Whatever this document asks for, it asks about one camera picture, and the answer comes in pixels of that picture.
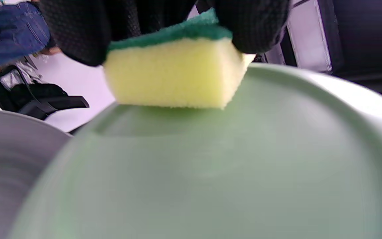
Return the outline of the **person's left hand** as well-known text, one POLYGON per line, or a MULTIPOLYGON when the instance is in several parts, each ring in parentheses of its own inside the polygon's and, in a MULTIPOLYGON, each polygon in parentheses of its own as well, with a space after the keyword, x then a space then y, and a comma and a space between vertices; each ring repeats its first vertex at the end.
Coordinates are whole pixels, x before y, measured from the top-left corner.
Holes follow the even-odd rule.
MULTIPOLYGON (((111 42, 149 34, 185 21, 195 0, 41 0, 56 44, 88 66, 106 59, 111 42)), ((221 26, 242 53, 264 53, 282 39, 291 0, 210 0, 221 26)))

